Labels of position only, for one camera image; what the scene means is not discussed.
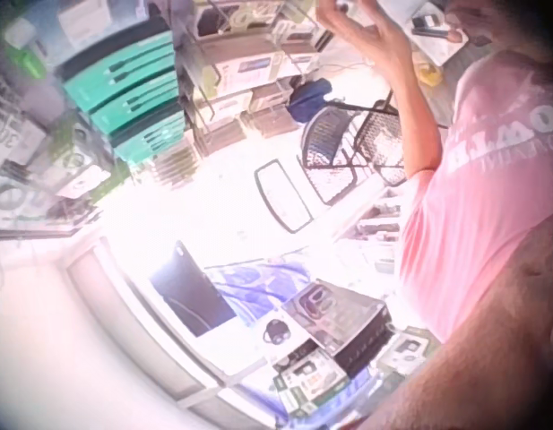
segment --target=pink t-shirt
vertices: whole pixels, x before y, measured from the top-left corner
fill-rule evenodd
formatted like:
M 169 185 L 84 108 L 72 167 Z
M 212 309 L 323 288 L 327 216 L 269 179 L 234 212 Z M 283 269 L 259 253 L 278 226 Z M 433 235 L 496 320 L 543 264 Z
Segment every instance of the pink t-shirt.
M 441 166 L 406 184 L 401 292 L 440 340 L 553 214 L 553 83 L 545 78 L 514 53 L 474 64 L 458 86 Z

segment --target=mobile phone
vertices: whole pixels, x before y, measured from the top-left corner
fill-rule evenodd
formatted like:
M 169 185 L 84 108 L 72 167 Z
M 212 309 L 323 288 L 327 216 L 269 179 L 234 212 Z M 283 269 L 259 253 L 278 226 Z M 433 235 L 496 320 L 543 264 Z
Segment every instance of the mobile phone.
M 431 27 L 439 27 L 441 21 L 434 13 L 430 15 L 416 16 L 411 19 L 411 23 L 416 29 L 429 29 Z
M 431 30 L 431 29 L 411 29 L 411 34 L 415 36 L 425 36 L 428 38 L 447 39 L 449 31 L 447 30 Z

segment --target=raised hand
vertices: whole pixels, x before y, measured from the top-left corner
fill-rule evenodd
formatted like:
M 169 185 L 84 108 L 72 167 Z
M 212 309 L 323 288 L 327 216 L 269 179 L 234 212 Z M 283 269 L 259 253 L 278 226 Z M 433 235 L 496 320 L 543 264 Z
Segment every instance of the raised hand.
M 318 0 L 316 19 L 372 60 L 391 84 L 404 75 L 413 75 L 410 42 L 402 29 L 385 14 L 377 0 L 359 0 L 359 7 L 375 25 L 365 28 L 348 18 L 335 0 Z

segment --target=yellow item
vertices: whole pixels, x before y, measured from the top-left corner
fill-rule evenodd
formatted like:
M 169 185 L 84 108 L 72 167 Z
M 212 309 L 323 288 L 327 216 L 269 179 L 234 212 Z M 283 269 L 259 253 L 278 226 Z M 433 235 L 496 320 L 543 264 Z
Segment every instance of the yellow item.
M 444 79 L 444 74 L 430 63 L 414 64 L 413 68 L 419 81 L 430 87 L 436 87 Z

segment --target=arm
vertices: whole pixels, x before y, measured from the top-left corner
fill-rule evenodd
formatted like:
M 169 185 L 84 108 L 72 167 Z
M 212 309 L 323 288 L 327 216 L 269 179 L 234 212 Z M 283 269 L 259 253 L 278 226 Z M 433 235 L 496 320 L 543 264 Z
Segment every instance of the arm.
M 551 383 L 553 216 L 523 240 L 452 338 L 358 430 L 513 429 Z
M 405 34 L 385 16 L 376 0 L 360 1 L 360 6 L 376 24 L 371 29 L 362 27 L 337 10 L 335 0 L 318 2 L 317 19 L 322 25 L 372 59 L 389 81 L 400 112 L 403 164 L 407 177 L 421 170 L 436 170 L 442 157 L 441 137 L 419 88 L 410 43 Z

